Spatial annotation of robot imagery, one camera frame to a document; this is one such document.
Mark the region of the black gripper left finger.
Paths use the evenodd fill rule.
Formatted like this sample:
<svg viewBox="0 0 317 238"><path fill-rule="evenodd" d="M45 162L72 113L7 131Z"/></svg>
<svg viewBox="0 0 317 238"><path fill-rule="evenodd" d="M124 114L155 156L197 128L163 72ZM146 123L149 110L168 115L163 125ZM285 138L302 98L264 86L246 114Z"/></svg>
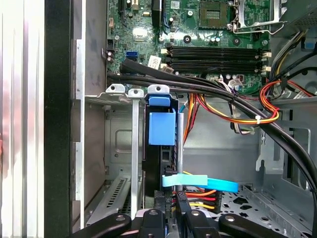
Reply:
<svg viewBox="0 0 317 238"><path fill-rule="evenodd" d="M127 214L109 215L73 234L72 238L164 238L165 214L157 209L141 210L132 219Z"/></svg>

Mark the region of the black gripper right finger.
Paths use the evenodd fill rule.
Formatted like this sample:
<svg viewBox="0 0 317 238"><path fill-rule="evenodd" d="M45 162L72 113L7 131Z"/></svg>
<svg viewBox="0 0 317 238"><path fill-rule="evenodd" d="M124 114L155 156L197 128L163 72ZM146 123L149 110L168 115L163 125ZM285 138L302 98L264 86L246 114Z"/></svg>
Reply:
<svg viewBox="0 0 317 238"><path fill-rule="evenodd" d="M217 221L191 208L185 192L176 193L176 221L181 238L283 238L284 235L236 214Z"/></svg>

